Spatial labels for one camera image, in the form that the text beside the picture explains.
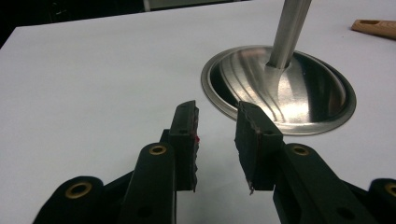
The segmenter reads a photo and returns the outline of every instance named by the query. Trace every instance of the metal pole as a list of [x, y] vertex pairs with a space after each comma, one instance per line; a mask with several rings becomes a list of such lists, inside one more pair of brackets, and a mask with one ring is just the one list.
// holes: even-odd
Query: metal pole
[[288, 67], [310, 4], [311, 0], [285, 0], [267, 65], [279, 69]]

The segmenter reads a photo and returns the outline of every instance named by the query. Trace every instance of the white surface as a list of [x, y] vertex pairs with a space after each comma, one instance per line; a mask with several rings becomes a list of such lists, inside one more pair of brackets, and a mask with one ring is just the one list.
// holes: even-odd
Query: white surface
[[[272, 192], [249, 196], [235, 123], [206, 99], [205, 63], [244, 45], [272, 45], [283, 2], [251, 1], [17, 28], [0, 50], [0, 223], [31, 223], [64, 181], [105, 184], [134, 169], [175, 108], [200, 108], [197, 192], [177, 197], [178, 223], [278, 223]], [[358, 107], [344, 126], [285, 137], [311, 146], [367, 189], [396, 178], [396, 42], [350, 31], [356, 19], [396, 20], [396, 2], [312, 3], [297, 44], [340, 71]]]

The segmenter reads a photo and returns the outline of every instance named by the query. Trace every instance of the wooden object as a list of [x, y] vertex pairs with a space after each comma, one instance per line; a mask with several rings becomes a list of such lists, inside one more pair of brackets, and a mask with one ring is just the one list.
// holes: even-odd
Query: wooden object
[[356, 20], [352, 25], [352, 30], [396, 39], [396, 21]]

